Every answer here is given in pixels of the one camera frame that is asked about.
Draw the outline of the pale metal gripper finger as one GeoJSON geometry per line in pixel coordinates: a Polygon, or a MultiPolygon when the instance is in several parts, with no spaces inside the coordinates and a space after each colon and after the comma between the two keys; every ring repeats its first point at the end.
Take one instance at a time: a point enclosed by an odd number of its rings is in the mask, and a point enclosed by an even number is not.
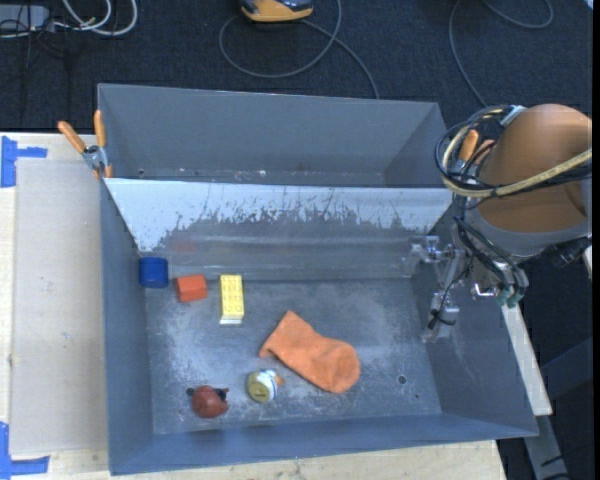
{"type": "Polygon", "coordinates": [[[448,291],[435,292],[425,313],[421,340],[434,343],[448,339],[458,321],[460,308],[448,291]]]}
{"type": "Polygon", "coordinates": [[[410,249],[401,258],[401,272],[415,274],[423,265],[434,265],[454,258],[452,245],[441,246],[440,237],[427,235],[411,242],[410,249]]]}

